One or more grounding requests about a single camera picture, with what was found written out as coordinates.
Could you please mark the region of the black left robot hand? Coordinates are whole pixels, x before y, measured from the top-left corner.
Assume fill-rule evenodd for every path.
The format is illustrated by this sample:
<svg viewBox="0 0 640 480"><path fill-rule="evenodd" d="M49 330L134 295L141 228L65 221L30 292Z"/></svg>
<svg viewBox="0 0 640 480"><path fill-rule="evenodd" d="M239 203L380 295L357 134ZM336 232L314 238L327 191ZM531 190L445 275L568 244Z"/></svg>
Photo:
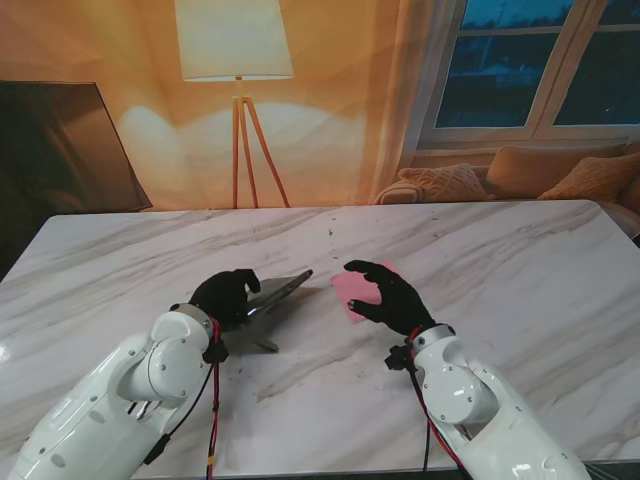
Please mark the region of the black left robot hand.
<svg viewBox="0 0 640 480"><path fill-rule="evenodd" d="M260 281L252 269L223 271L201 283L189 304L215 319L228 332L248 322L248 293L260 291Z"/></svg>

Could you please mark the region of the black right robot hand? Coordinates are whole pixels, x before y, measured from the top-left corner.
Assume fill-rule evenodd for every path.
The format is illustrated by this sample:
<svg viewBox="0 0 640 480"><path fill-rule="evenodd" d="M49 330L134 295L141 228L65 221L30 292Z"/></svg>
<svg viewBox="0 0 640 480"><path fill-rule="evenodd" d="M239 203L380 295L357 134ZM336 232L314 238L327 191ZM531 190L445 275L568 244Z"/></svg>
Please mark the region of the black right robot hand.
<svg viewBox="0 0 640 480"><path fill-rule="evenodd" d="M347 305L352 312L407 337L436 326L418 292L398 273L364 260L352 260L344 269L363 274L366 281L378 287L381 296L379 304L351 299Z"/></svg>

